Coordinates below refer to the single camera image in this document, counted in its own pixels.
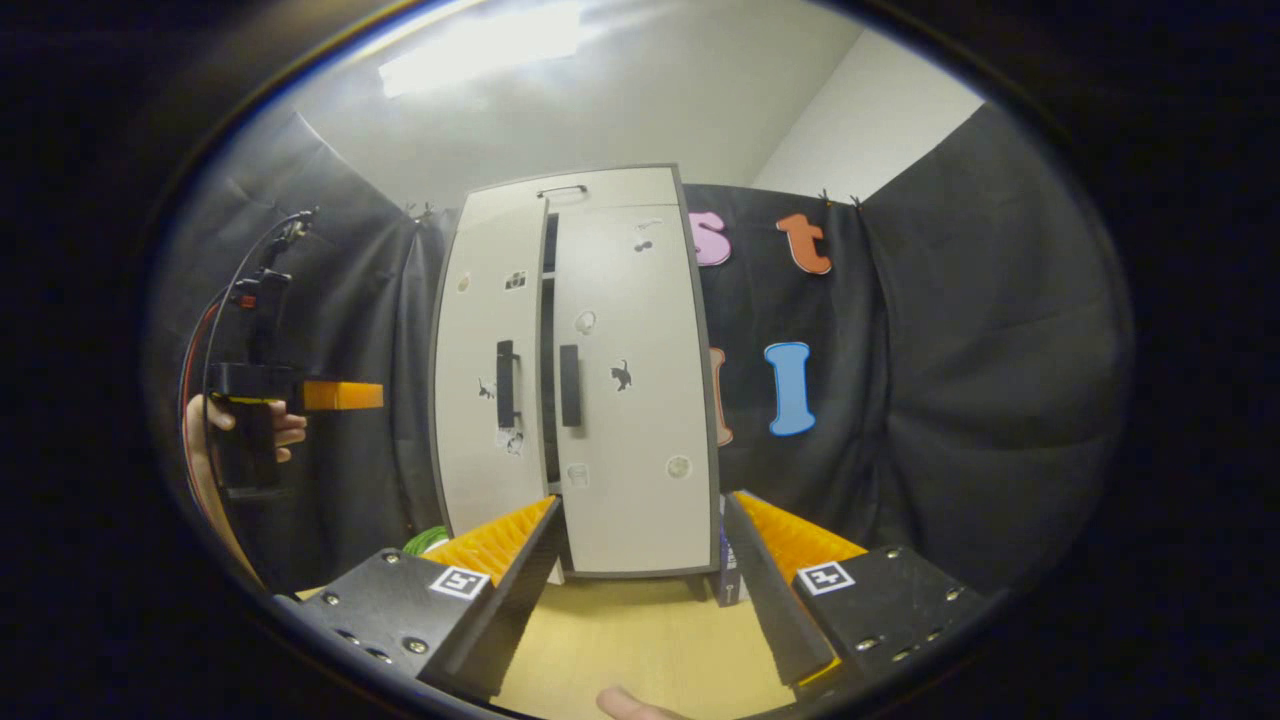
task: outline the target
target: blue letter i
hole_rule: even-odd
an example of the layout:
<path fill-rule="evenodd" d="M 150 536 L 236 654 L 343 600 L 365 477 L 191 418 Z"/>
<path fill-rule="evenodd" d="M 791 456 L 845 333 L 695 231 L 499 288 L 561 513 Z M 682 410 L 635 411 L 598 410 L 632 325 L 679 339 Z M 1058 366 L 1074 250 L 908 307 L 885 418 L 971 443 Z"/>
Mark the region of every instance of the blue letter i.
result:
<path fill-rule="evenodd" d="M 778 342 L 764 348 L 764 359 L 773 365 L 773 383 L 778 391 L 778 416 L 769 423 L 769 432 L 786 437 L 808 430 L 818 421 L 809 411 L 809 389 L 804 382 L 809 346 Z"/>

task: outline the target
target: white wall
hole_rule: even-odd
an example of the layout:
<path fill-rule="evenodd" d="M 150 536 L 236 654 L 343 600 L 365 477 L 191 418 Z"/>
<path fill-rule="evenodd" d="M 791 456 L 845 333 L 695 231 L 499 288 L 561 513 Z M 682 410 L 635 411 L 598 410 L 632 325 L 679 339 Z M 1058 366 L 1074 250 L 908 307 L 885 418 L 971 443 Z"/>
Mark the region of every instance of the white wall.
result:
<path fill-rule="evenodd" d="M 753 187 L 865 199 L 919 160 L 982 97 L 870 29 L 764 163 Z"/>

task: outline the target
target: foam letter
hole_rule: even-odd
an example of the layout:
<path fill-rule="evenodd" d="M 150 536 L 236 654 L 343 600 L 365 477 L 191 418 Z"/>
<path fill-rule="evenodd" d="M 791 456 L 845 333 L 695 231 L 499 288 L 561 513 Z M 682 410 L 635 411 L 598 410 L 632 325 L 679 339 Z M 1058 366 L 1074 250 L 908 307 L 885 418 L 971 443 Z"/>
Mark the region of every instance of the foam letter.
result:
<path fill-rule="evenodd" d="M 809 224 L 809 218 L 796 213 L 778 220 L 777 228 L 787 233 L 791 246 L 791 259 L 806 273 L 826 275 L 831 272 L 831 259 L 818 255 L 817 242 L 822 240 L 822 228 Z"/>
<path fill-rule="evenodd" d="M 724 407 L 719 401 L 719 368 L 724 364 L 724 351 L 713 347 L 710 348 L 712 355 L 712 383 L 716 388 L 716 446 L 724 447 L 726 445 L 733 442 L 733 430 L 728 429 L 724 424 Z"/>
<path fill-rule="evenodd" d="M 809 389 L 804 380 L 809 346 L 778 342 L 764 348 L 764 359 L 773 365 L 773 382 L 778 391 L 778 416 L 769 423 L 769 432 L 786 437 L 808 430 L 818 421 L 809 411 Z"/>
<path fill-rule="evenodd" d="M 699 265 L 719 265 L 728 260 L 728 238 L 716 231 L 724 229 L 724 220 L 716 213 L 690 213 L 689 224 L 694 228 L 694 247 L 698 250 Z"/>

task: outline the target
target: green object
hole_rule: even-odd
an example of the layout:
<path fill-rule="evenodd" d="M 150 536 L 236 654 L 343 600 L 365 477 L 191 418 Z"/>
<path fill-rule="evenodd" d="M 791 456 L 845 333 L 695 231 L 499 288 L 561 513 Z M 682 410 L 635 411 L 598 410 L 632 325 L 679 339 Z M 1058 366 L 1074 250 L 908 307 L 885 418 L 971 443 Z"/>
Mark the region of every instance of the green object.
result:
<path fill-rule="evenodd" d="M 449 539 L 449 530 L 444 529 L 444 525 L 436 525 L 413 536 L 413 539 L 404 543 L 404 555 L 422 555 L 426 548 L 442 539 Z"/>

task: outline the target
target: black metal plate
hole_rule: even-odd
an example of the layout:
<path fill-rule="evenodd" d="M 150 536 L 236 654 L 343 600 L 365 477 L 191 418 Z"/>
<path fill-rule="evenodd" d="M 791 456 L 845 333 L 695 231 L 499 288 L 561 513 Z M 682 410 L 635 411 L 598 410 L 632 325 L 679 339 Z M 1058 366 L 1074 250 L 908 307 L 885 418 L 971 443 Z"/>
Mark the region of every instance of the black metal plate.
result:
<path fill-rule="evenodd" d="M 547 588 L 547 578 L 556 560 L 567 551 L 564 501 L 557 497 L 525 541 L 525 547 L 497 591 L 479 612 L 460 624 L 429 673 L 435 669 L 447 673 L 447 679 L 440 678 L 440 683 L 452 683 L 457 692 L 475 698 L 499 694 L 529 616 Z"/>
<path fill-rule="evenodd" d="M 822 632 L 787 587 L 755 524 L 733 493 L 724 495 L 724 534 L 733 546 L 742 580 L 751 593 L 755 619 L 773 652 L 782 684 L 803 680 L 831 664 L 835 656 Z"/>
<path fill-rule="evenodd" d="M 792 588 L 867 682 L 909 665 L 989 605 L 906 547 L 801 570 Z"/>
<path fill-rule="evenodd" d="M 475 592 L 471 600 L 431 589 L 447 573 L 460 570 L 385 548 L 306 602 L 280 600 L 316 632 L 344 637 L 371 661 L 417 678 L 454 628 L 474 619 L 494 593 L 493 583 L 475 587 L 463 577 L 457 584 L 471 585 L 466 588 Z"/>

